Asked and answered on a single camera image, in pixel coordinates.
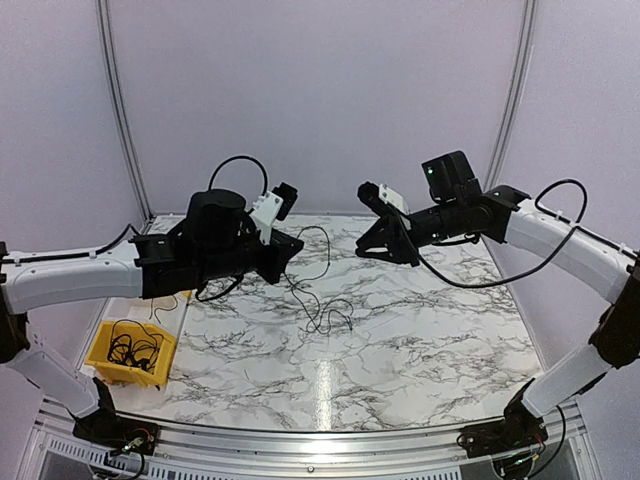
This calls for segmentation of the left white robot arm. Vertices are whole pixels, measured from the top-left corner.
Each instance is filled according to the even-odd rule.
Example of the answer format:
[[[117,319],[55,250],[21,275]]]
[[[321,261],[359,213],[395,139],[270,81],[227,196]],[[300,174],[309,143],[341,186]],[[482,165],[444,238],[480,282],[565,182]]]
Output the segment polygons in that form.
[[[111,297],[155,299],[201,293],[212,280],[257,273],[279,282],[301,240],[274,226],[297,190],[283,183],[251,207],[230,190],[192,195],[186,216],[166,234],[119,237],[93,250],[31,254],[1,251],[1,363],[57,399],[106,445],[125,438],[108,388],[73,367],[28,330],[31,310]]]

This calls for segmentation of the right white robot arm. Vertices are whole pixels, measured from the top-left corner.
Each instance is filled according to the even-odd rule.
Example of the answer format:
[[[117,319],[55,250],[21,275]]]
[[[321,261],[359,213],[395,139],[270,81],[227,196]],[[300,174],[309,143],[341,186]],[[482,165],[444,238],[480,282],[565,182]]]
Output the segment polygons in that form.
[[[433,206],[408,211],[401,194],[384,184],[365,182],[358,199],[377,221],[357,240],[361,258],[425,265],[420,248],[486,237],[541,258],[541,263],[494,288],[527,278],[553,264],[598,293],[608,304],[585,344],[530,381],[510,401],[495,430],[506,448],[529,437],[535,421],[573,395],[598,383],[609,371],[639,358],[639,255],[544,207],[540,198],[507,185],[483,190],[461,151],[422,165]]]

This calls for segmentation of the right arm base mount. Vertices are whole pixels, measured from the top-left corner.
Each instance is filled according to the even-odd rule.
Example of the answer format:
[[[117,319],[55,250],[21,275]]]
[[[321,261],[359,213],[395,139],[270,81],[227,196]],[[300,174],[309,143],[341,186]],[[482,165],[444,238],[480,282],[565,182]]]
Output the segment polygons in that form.
[[[456,443],[468,458],[538,445],[548,439],[543,419],[535,417],[522,403],[524,392],[531,383],[532,380],[526,383],[507,403],[501,419],[468,425],[460,430]]]

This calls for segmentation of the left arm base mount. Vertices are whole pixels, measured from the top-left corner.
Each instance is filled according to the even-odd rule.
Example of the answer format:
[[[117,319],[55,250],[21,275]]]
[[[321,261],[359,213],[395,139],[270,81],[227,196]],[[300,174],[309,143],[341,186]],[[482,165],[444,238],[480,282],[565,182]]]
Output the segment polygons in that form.
[[[119,452],[124,452],[126,445],[140,439],[141,444],[134,445],[132,449],[143,455],[152,455],[160,427],[153,422],[119,415],[108,387],[97,378],[93,383],[98,394],[98,409],[84,417],[70,414],[74,420],[73,435]]]

